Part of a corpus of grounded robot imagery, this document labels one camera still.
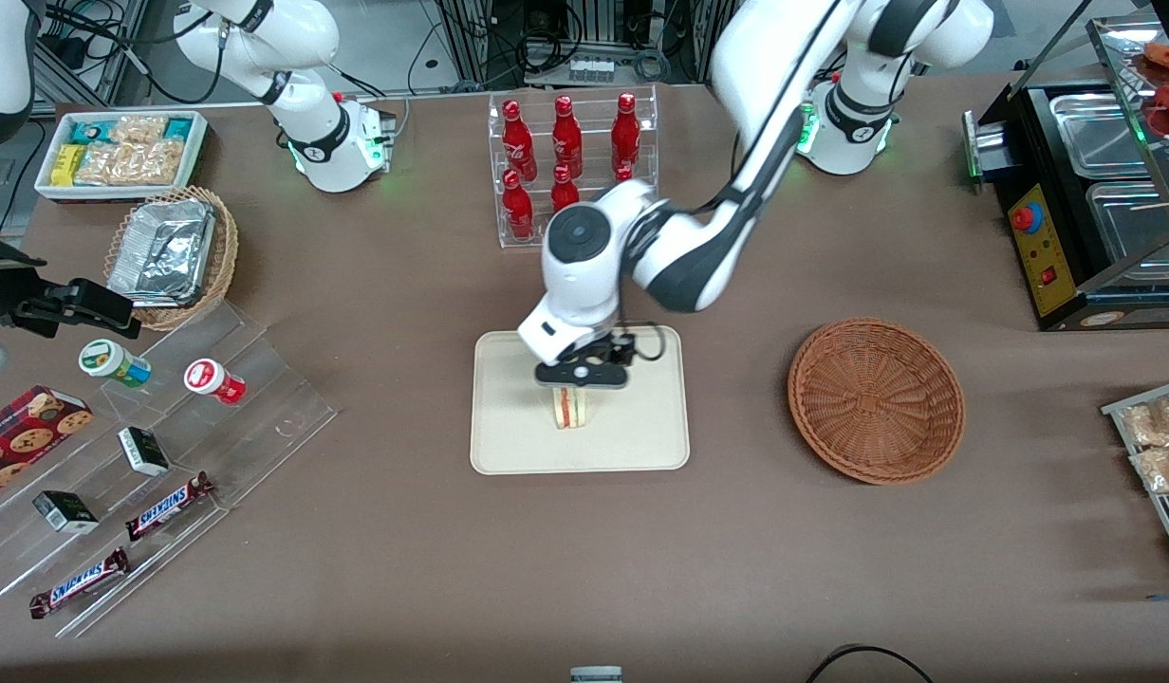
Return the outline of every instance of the clear acrylic rack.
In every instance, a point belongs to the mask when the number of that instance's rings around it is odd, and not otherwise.
[[[95,626],[337,414],[276,353],[264,330],[226,302],[186,320],[143,357],[152,366],[146,385],[130,389],[110,380],[88,401],[96,415],[88,429],[96,436],[69,455],[49,455],[0,491],[0,595],[22,601],[23,619],[34,594],[81,574],[118,545],[129,553],[129,575],[106,580],[43,619],[58,639]],[[241,402],[224,406],[185,388],[182,373],[199,358],[216,359],[245,380]],[[154,432],[172,463],[166,475],[129,468],[117,439],[126,425]],[[215,492],[131,545],[124,523],[202,470]],[[98,527],[85,536],[54,531],[33,506],[43,490],[78,494]]]
[[[658,101],[655,87],[639,88],[590,88],[547,94],[538,90],[493,94],[487,103],[487,147],[491,153],[492,193],[497,198],[497,229],[502,247],[541,247],[541,235],[554,214],[551,207],[552,172],[555,152],[551,144],[551,131],[555,126],[554,95],[572,96],[572,109],[581,124],[584,152],[584,173],[575,178],[581,199],[588,199],[597,191],[614,186],[614,168],[610,165],[610,129],[618,112],[618,95],[632,92],[636,96],[636,118],[639,119],[639,161],[634,178],[658,189]],[[521,118],[533,136],[533,158],[538,163],[538,177],[525,184],[533,201],[533,239],[521,242],[512,237],[505,220],[505,203],[502,195],[505,185],[502,174],[507,168],[505,156],[505,117],[502,104],[516,99],[521,105]]]

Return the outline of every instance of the cookie box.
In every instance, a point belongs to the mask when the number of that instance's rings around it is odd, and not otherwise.
[[[51,173],[57,163],[57,156],[63,149],[74,142],[74,131],[87,124],[108,122],[122,116],[167,117],[168,119],[187,119],[191,126],[187,129],[187,138],[184,144],[184,153],[180,157],[179,170],[175,180],[171,185],[118,185],[118,186],[81,186],[81,185],[54,185]],[[57,203],[104,203],[104,202],[134,202],[138,199],[155,198],[155,195],[173,189],[182,189],[189,186],[193,178],[198,159],[201,154],[201,144],[205,140],[208,124],[201,113],[193,109],[112,109],[103,112],[76,112],[65,113],[57,120],[57,129],[54,131],[49,149],[46,151],[41,172],[37,173],[35,189],[42,198],[51,199]]]
[[[0,409],[0,489],[91,420],[81,399],[48,386],[33,386]]]

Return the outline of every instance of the white tray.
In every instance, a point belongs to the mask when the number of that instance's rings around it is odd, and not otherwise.
[[[517,332],[489,332],[476,343],[471,467],[480,475],[676,470],[690,457],[682,339],[662,327],[664,356],[636,359],[624,389],[589,389],[583,427],[559,429],[552,391],[533,381],[537,359]],[[632,329],[645,354],[653,329]]]
[[[74,126],[82,123],[103,122],[125,116],[125,113],[141,113],[150,117],[168,117],[179,119],[193,119],[193,127],[189,129],[189,137],[184,142],[184,156],[180,157],[180,168],[175,173],[175,181],[172,185],[118,185],[118,186],[91,186],[91,185],[50,185],[49,174],[57,161],[57,151],[63,144],[69,142],[69,136],[74,132]],[[37,173],[35,188],[42,198],[51,199],[54,202],[117,202],[118,200],[133,200],[154,198],[171,189],[181,189],[189,186],[193,171],[198,165],[201,154],[201,143],[208,124],[201,113],[193,109],[115,109],[115,111],[65,113],[58,122],[54,131],[49,150],[41,164],[41,172]]]

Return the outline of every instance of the wicker basket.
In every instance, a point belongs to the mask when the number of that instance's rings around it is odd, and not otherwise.
[[[788,402],[811,449],[867,484],[926,480],[963,436],[952,366],[921,337],[880,319],[816,330],[791,363]]]
[[[185,187],[151,198],[148,203],[178,202],[181,199],[201,199],[217,211],[217,221],[214,226],[214,241],[209,247],[209,260],[206,264],[205,280],[202,281],[201,298],[193,306],[187,309],[133,309],[133,317],[140,319],[147,329],[157,332],[171,332],[181,323],[203,306],[215,299],[221,299],[229,289],[229,281],[234,277],[234,258],[238,255],[238,229],[234,226],[234,216],[229,215],[226,203],[217,199],[217,195],[203,187]],[[112,264],[116,263],[117,254],[120,253],[120,239],[125,235],[125,226],[129,225],[129,215],[120,221],[120,228],[112,236],[112,247],[109,255],[103,258],[104,281],[112,275]]]

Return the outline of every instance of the metal tray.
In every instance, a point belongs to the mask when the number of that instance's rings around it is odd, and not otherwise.
[[[1154,182],[1098,182],[1086,191],[1086,201],[1095,214],[1095,225],[1113,261],[1147,249],[1156,239],[1169,233],[1169,216],[1162,208],[1130,211],[1130,207],[1162,201]],[[1169,244],[1150,254],[1126,276],[1130,280],[1169,280]]]
[[[1141,152],[1111,92],[1061,95],[1049,104],[1074,172],[1088,180],[1149,178]]]

